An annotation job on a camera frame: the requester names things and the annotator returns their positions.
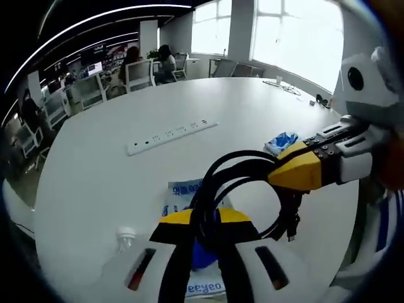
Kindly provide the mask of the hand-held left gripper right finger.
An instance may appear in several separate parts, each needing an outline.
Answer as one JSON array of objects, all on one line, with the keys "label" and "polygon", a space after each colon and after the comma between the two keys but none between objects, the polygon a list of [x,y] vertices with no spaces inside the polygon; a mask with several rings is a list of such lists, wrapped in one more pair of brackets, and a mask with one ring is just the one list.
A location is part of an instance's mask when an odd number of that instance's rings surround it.
[{"label": "hand-held left gripper right finger", "polygon": [[218,264],[228,302],[314,302],[305,262],[271,238],[261,239],[250,218],[217,210]]}]

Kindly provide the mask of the person's right hand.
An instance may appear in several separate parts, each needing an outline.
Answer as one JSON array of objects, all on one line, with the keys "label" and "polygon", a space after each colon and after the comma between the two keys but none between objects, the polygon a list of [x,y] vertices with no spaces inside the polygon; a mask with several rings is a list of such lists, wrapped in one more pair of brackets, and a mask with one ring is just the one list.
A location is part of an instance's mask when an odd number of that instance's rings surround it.
[{"label": "person's right hand", "polygon": [[403,128],[397,130],[383,150],[374,175],[385,188],[403,190]]}]

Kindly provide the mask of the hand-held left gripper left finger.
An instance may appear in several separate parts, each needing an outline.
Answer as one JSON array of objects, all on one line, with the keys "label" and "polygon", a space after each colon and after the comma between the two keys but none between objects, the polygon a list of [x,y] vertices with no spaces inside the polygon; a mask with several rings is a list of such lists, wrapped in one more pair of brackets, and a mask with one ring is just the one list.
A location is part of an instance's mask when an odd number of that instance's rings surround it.
[{"label": "hand-held left gripper left finger", "polygon": [[193,259],[191,209],[159,220],[147,241],[111,260],[112,302],[184,302]]}]

